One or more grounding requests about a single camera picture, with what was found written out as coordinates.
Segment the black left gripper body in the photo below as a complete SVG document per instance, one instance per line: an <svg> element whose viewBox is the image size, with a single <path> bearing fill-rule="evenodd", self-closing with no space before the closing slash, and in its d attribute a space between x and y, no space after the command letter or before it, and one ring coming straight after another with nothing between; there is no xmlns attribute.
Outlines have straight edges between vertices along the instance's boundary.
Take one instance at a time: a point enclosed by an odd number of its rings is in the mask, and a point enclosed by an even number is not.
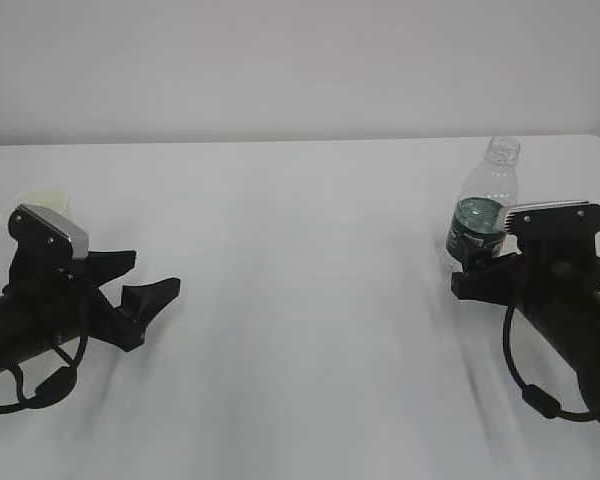
<svg viewBox="0 0 600 480"><path fill-rule="evenodd" d="M99 289L82 287L82 260L35 258L16 249L3 293L49 333L86 334L130 352L144 343L145 328Z"/></svg>

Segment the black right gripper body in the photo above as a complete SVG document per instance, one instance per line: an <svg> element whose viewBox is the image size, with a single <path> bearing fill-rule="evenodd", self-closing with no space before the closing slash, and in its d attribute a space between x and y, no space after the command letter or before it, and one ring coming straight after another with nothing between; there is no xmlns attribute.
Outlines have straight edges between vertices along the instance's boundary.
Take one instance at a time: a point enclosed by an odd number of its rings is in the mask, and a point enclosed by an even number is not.
<svg viewBox="0 0 600 480"><path fill-rule="evenodd" d="M519 235L505 296L508 309L600 310L600 256L594 234Z"/></svg>

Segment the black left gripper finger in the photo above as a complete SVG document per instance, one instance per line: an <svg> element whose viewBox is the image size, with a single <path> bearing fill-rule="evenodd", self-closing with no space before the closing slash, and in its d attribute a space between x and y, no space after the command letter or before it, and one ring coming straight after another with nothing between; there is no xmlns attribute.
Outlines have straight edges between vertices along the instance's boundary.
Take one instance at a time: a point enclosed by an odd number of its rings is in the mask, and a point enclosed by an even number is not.
<svg viewBox="0 0 600 480"><path fill-rule="evenodd" d="M122 287L121 309L133 324L149 325L180 293L181 280L171 277L152 284Z"/></svg>
<svg viewBox="0 0 600 480"><path fill-rule="evenodd" d="M99 289L126 275L135 267L136 257L134 250L90 251L82 261L82 287L86 290Z"/></svg>

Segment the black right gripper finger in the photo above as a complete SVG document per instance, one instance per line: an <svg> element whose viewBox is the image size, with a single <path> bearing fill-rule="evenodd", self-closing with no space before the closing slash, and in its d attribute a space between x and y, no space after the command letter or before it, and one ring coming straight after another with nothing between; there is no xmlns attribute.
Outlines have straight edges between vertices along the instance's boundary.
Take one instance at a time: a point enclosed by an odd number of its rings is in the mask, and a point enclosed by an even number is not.
<svg viewBox="0 0 600 480"><path fill-rule="evenodd" d="M484 260L451 275L451 292L458 300L508 303L521 285L522 256L508 254Z"/></svg>
<svg viewBox="0 0 600 480"><path fill-rule="evenodd" d="M467 272L475 273L497 269L510 264L517 257L517 253L496 255L495 249L491 246L480 247L469 242L467 244Z"/></svg>

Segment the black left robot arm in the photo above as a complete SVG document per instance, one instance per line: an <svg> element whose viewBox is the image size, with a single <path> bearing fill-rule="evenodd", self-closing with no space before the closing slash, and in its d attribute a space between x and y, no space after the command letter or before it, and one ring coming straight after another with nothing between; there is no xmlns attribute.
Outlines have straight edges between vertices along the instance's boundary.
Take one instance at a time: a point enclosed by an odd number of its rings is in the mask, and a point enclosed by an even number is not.
<svg viewBox="0 0 600 480"><path fill-rule="evenodd" d="M115 307L100 287L126 275L135 261L132 250L90 252L62 266L29 270L5 286L0 296L0 372L8 361L19 364L78 338L82 327L88 337L125 352L141 346L149 324L178 297L181 280L125 285Z"/></svg>

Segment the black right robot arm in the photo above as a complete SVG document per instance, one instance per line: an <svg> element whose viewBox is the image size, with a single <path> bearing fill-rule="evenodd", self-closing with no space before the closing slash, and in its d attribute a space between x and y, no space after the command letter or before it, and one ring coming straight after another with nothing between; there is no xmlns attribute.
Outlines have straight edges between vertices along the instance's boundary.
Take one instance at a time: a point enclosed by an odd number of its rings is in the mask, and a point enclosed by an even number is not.
<svg viewBox="0 0 600 480"><path fill-rule="evenodd" d="M547 419L600 424L600 257L594 238L525 241L518 254L496 257L463 245L462 270L451 279L460 300L505 307L502 352L522 399ZM523 379L512 351L520 313L576 375L583 411L568 411L540 386Z"/></svg>

